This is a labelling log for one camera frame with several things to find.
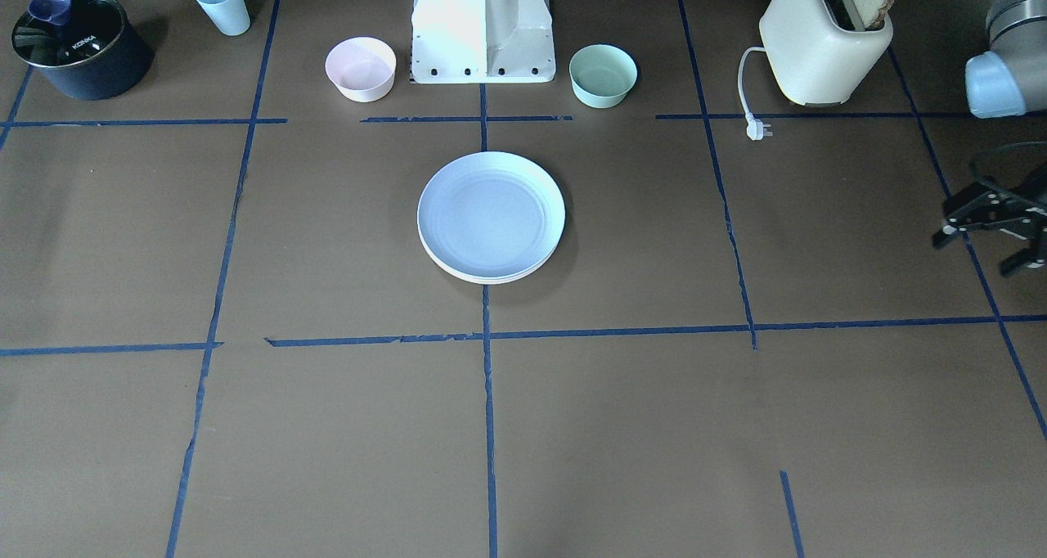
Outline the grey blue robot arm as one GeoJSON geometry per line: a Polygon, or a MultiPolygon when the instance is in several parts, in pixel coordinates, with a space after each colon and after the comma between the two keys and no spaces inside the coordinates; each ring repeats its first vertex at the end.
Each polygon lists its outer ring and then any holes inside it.
{"type": "MultiPolygon", "coordinates": [[[[1046,0],[992,0],[985,34],[990,48],[965,66],[966,101],[973,117],[1023,117],[1045,110],[1046,0]]],[[[1027,245],[999,264],[1010,277],[1045,266],[1045,161],[1035,163],[1013,187],[984,174],[988,160],[1013,151],[1043,151],[1044,141],[1018,142],[977,153],[973,181],[942,204],[942,225],[932,247],[942,249],[962,232],[1003,232],[1027,245]]]]}

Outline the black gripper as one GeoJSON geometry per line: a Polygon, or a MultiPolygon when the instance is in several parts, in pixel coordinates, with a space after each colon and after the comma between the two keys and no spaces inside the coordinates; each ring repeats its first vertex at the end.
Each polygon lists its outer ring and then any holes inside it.
{"type": "MultiPolygon", "coordinates": [[[[1021,240],[1035,240],[1045,229],[1045,179],[1028,178],[1011,189],[999,189],[994,178],[972,182],[943,201],[943,223],[932,235],[932,247],[946,248],[959,232],[1001,231],[1021,240]]],[[[1029,245],[999,264],[1002,277],[1031,268],[1042,268],[1046,263],[1046,248],[1029,245]]]]}

